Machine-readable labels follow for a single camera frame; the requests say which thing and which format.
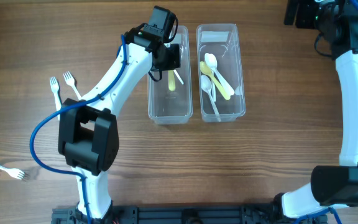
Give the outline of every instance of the white fork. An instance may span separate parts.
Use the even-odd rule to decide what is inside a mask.
[[[0,170],[7,172],[11,177],[22,180],[25,176],[24,172],[16,168],[5,168],[0,165]]]
[[[63,73],[63,77],[65,78],[67,85],[72,87],[72,89],[75,92],[75,95],[77,95],[78,99],[80,100],[81,95],[78,92],[77,87],[75,86],[75,79],[74,79],[73,75],[70,73],[70,71],[67,71],[67,72]]]
[[[62,101],[60,100],[59,96],[59,82],[57,82],[57,79],[55,77],[50,77],[50,89],[52,90],[52,93],[55,97],[55,105],[56,105],[56,111],[60,110],[62,108]]]

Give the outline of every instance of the black cable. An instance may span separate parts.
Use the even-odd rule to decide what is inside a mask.
[[[170,43],[170,42],[172,42],[173,40],[174,40],[174,38],[175,38],[175,36],[177,35],[177,31],[178,31],[178,18],[177,17],[175,17],[175,21],[176,21],[176,23],[177,23],[177,26],[176,26],[176,28],[175,28],[175,33],[173,33],[173,37],[172,38],[169,38],[168,39],[168,41],[166,42],[166,43]]]
[[[322,36],[323,36],[322,33],[319,33],[319,34],[317,35],[317,38],[316,38],[316,40],[315,40],[315,42],[314,42],[314,49],[315,49],[316,52],[317,52],[318,54],[320,54],[321,56],[332,58],[332,57],[333,57],[332,55],[322,53],[322,52],[320,52],[320,51],[317,49],[318,42],[320,41],[320,39],[322,38]]]
[[[159,72],[159,74],[160,74],[160,79],[156,79],[156,78],[153,76],[153,74],[152,74],[151,72],[149,72],[150,78],[151,78],[153,81],[155,81],[155,82],[158,82],[158,81],[160,81],[160,80],[162,79],[162,71],[159,70],[158,72]]]

